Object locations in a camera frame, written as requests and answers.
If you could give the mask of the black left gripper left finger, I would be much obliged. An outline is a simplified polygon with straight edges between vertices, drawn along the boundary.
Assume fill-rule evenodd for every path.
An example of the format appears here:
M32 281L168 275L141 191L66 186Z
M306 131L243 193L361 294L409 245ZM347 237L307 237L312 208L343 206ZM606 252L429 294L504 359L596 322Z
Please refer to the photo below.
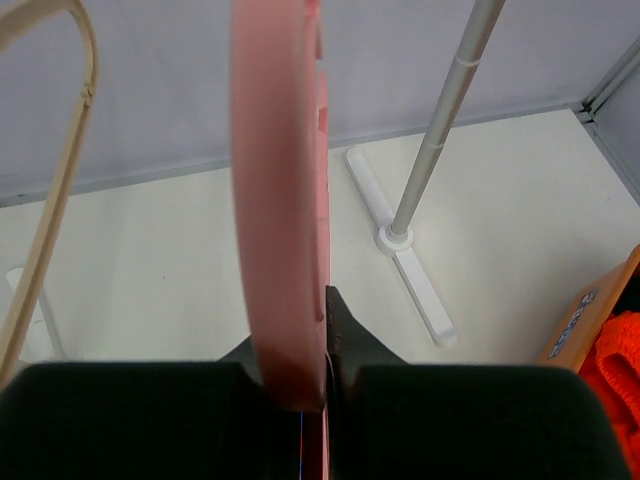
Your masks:
M5 479L295 479L299 449L237 363L43 363L1 394Z

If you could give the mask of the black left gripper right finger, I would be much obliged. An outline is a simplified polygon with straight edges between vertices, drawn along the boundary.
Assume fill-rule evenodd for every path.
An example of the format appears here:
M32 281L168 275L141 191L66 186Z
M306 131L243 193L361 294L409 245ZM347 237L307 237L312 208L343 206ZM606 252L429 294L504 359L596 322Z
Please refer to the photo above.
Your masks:
M410 364L326 290L334 479L627 479L605 411L559 368Z

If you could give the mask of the orange shorts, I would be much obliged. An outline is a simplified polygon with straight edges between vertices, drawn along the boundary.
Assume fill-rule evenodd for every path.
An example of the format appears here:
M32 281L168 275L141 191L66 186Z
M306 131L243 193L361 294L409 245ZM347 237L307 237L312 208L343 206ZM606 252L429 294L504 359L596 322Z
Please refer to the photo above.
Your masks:
M601 401L634 479L639 477L639 314L610 316L579 376Z

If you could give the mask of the pink plastic hanger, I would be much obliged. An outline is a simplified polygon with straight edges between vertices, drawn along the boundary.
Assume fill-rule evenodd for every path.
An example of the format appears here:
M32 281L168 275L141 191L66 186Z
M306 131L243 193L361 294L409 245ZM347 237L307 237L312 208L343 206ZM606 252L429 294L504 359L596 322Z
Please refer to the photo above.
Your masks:
M285 409L326 397L330 279L328 82L317 1L236 1L230 51L231 170L251 340Z

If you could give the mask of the beige plastic hanger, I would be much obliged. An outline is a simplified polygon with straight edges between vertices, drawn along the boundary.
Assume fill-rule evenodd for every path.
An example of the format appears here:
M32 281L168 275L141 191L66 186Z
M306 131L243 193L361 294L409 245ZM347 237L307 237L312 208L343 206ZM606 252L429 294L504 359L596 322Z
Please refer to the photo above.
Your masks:
M15 375L16 363L41 294L71 194L96 94L99 56L95 31L81 1L20 1L1 14L1 48L6 49L29 30L63 12L70 14L77 25L84 46L85 67L60 162L48 190L23 274L2 327L2 387L6 387Z

